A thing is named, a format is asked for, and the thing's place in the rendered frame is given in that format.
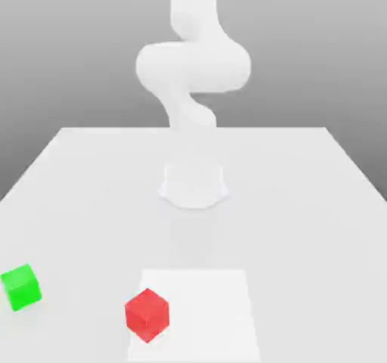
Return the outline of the small green cube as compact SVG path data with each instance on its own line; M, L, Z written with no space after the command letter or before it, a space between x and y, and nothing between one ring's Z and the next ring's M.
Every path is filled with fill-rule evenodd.
M0 281L14 312L37 303L42 299L38 279L29 264L1 274Z

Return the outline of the small red cube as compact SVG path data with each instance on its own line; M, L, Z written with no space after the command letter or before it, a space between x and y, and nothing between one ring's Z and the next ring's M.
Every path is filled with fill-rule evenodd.
M169 303L150 288L130 299L124 308L127 328L145 343L169 326Z

